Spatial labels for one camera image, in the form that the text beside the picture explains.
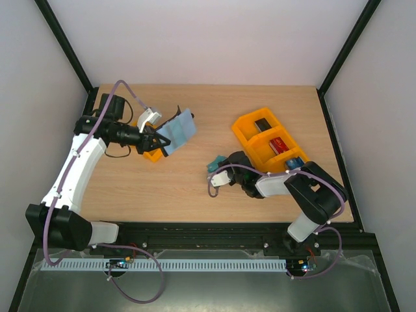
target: white wall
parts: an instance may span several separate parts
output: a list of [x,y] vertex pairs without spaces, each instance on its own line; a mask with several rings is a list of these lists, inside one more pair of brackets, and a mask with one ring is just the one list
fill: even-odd
[[382,1],[327,95],[365,229],[402,311],[416,294],[416,5]]
[[50,0],[93,85],[315,85],[367,0]]
[[26,208],[55,180],[86,93],[34,1],[3,1],[0,29],[0,311],[7,311],[33,241]]

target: blue cloth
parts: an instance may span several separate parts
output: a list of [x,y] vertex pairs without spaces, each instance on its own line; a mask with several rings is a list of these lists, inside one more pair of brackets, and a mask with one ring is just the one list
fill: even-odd
[[170,145],[164,148],[168,155],[171,155],[175,150],[184,146],[196,133],[195,123],[190,114],[190,110],[186,109],[174,119],[166,122],[157,133],[170,140]]

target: wooden table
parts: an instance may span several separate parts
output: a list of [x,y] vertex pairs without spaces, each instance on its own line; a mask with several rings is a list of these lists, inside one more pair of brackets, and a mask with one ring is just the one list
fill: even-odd
[[[197,133],[171,156],[152,163],[135,150],[127,158],[102,156],[83,200],[87,220],[131,222],[291,222],[300,208],[290,195],[257,200],[247,197],[238,185],[223,186],[217,198],[207,194],[206,165],[217,155],[242,150],[231,131],[241,115],[269,107],[306,152],[338,181],[337,161],[317,92],[312,86],[192,86],[133,85],[148,106],[157,107],[163,120],[189,108],[195,114]],[[99,89],[99,103],[103,92]],[[143,110],[123,86],[116,94],[133,106],[137,120]],[[129,118],[125,108],[123,120]],[[108,153],[126,150],[110,144]],[[336,221],[353,221],[349,206]]]

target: gray floor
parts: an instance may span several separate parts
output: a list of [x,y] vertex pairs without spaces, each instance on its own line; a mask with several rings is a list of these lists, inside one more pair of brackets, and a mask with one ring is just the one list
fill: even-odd
[[[198,257],[218,255],[205,252]],[[371,272],[371,252],[345,255],[349,259],[327,275],[305,281],[291,281],[284,273],[166,273],[165,292],[148,305],[124,299],[103,272],[33,270],[19,311],[389,311],[380,277]],[[167,252],[161,258],[188,256]],[[244,256],[230,252],[227,257]],[[318,264],[325,267],[328,261],[330,257],[319,257]],[[130,296],[145,300],[156,293],[159,281],[156,272],[127,272],[118,283]]]

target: black metal frame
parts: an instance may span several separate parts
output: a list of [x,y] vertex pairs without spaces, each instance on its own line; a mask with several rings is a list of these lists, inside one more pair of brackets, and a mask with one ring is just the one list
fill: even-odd
[[[62,27],[54,15],[47,0],[34,0],[38,5],[45,20],[50,26],[53,34],[58,40],[62,50],[67,56],[69,62],[73,66],[78,78],[83,84],[88,93],[88,98],[85,104],[84,113],[92,110],[97,96],[98,87],[93,87],[81,66],[74,50],[72,49]],[[328,112],[324,96],[331,86],[333,80],[344,64],[346,58],[357,42],[359,36],[363,32],[365,26],[368,24],[371,16],[374,14],[377,6],[381,0],[369,0],[358,18],[354,28],[348,36],[344,46],[338,54],[335,62],[329,70],[323,84],[317,90],[318,98],[322,106],[322,112],[325,117],[328,132],[330,134],[331,143],[335,152],[337,163],[341,172],[344,186],[350,196],[350,206],[354,221],[351,223],[334,223],[332,226],[337,228],[343,237],[344,250],[371,250],[373,252],[376,265],[382,277],[384,289],[386,291],[387,299],[389,301],[392,311],[399,311],[397,300],[393,292],[393,288],[389,281],[388,273],[385,269],[383,257],[380,253],[375,234],[365,233],[363,224],[359,216],[357,204],[352,192],[352,187],[348,179],[348,174],[345,168],[345,163],[342,153],[335,135],[335,130]],[[288,223],[277,224],[258,224],[258,223],[243,223],[243,224],[191,224],[191,223],[142,223],[142,222],[128,222],[120,223],[120,231],[118,242],[127,244],[128,242],[135,242],[142,244],[146,243],[148,250],[163,250],[163,249],[264,249],[264,242],[270,236],[280,236],[286,229]],[[319,235],[319,244],[321,249],[337,249],[338,238],[333,233],[324,232]],[[25,268],[23,269],[18,287],[16,289],[12,304],[9,311],[17,311],[18,306],[23,296],[23,291],[29,277],[31,267],[34,261],[34,255],[38,248],[42,247],[42,242],[35,240],[31,248],[31,252],[27,258]],[[112,254],[113,251],[98,250],[102,254]]]

